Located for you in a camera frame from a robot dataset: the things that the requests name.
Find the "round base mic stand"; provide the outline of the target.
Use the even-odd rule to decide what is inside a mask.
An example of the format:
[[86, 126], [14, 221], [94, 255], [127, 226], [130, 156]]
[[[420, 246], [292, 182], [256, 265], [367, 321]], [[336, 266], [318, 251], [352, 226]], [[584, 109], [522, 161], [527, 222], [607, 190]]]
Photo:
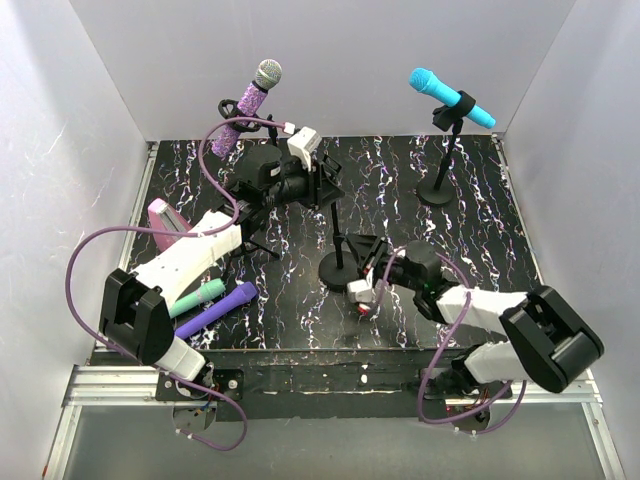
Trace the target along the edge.
[[358, 271], [353, 256], [343, 250], [345, 237], [340, 230], [336, 201], [331, 204], [331, 220], [334, 251], [320, 261], [318, 277], [330, 291], [343, 293], [348, 283], [358, 279]]

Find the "black tripod mic stand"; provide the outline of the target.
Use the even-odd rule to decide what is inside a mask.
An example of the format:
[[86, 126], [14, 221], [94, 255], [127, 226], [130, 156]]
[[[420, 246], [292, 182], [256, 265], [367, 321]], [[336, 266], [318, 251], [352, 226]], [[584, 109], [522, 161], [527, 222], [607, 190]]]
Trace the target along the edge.
[[241, 257], [252, 255], [254, 253], [259, 253], [259, 252], [266, 253], [269, 257], [271, 257], [274, 260], [279, 260], [281, 258], [279, 253], [267, 248], [266, 246], [258, 244], [252, 240], [243, 242], [238, 248], [236, 248], [230, 254], [230, 257], [232, 259], [241, 258]]

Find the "glitter purple microphone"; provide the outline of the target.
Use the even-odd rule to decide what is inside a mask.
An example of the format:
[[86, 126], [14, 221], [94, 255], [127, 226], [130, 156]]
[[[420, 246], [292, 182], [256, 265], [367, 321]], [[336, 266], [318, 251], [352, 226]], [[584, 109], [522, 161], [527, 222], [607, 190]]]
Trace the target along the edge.
[[269, 91], [274, 88], [282, 77], [281, 65], [273, 59], [260, 62], [254, 79], [241, 98], [236, 100], [223, 99], [218, 104], [218, 111], [223, 119], [232, 122], [222, 127], [220, 135], [212, 145], [214, 155], [224, 158], [235, 146], [242, 133], [256, 132], [260, 126], [249, 118], [256, 118], [257, 111], [267, 98]]

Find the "mint green microphone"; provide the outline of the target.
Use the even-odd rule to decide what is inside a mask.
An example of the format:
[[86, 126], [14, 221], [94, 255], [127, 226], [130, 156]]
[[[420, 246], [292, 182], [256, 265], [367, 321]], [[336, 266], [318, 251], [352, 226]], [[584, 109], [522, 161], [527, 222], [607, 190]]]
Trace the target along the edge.
[[200, 285], [193, 292], [178, 299], [169, 309], [169, 317], [171, 319], [176, 318], [201, 304], [210, 302], [222, 295], [225, 290], [225, 283], [221, 279], [210, 280]]

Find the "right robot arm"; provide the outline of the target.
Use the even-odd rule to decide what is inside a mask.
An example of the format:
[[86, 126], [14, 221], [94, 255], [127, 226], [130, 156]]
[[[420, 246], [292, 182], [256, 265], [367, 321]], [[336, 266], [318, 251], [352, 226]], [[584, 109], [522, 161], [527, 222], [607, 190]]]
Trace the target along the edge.
[[604, 354], [602, 340], [550, 286], [529, 292], [472, 289], [463, 279], [447, 279], [443, 257], [424, 241], [398, 252], [381, 236], [349, 234], [346, 243], [359, 275], [347, 294], [361, 311], [376, 307], [386, 287], [398, 286], [412, 291], [414, 305], [430, 321], [502, 336], [455, 357], [429, 381], [436, 392], [471, 398], [494, 382], [527, 381], [560, 393]]

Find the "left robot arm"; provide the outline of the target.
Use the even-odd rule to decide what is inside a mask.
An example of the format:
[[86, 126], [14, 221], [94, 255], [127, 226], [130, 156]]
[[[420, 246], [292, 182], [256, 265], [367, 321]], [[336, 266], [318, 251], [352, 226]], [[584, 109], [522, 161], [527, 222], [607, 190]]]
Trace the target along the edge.
[[329, 155], [313, 160], [295, 149], [253, 146], [226, 185], [236, 207], [218, 198], [187, 236], [133, 271], [117, 269], [108, 276], [100, 332], [141, 364], [178, 376], [188, 398], [205, 398], [213, 377], [204, 356], [176, 336], [170, 308], [220, 258], [243, 248], [274, 208], [297, 202], [318, 210], [343, 197], [341, 169]]

